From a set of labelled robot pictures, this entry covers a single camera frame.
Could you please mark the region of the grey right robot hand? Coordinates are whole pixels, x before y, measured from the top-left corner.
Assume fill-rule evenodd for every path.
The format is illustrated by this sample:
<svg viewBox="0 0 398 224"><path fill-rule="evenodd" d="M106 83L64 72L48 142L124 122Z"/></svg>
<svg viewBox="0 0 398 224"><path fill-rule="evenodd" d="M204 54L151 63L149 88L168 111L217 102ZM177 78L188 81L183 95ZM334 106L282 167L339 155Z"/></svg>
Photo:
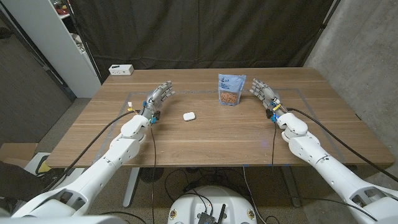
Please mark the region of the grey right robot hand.
<svg viewBox="0 0 398 224"><path fill-rule="evenodd" d="M265 109L271 111L276 116L282 116L286 113L279 94L259 79L253 79L250 92L260 99Z"/></svg>

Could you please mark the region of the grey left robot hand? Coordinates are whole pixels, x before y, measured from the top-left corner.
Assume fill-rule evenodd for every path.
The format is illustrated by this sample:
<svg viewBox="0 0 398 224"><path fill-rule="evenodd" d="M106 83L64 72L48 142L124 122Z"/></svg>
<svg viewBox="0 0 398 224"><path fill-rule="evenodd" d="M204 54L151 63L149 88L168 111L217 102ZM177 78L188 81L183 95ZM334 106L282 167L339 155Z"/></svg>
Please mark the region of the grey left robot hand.
<svg viewBox="0 0 398 224"><path fill-rule="evenodd" d="M163 102L171 97L175 92L171 81L167 81L159 85L151 93L148 94L146 104L140 112L140 115L150 119L157 111L160 110Z"/></svg>

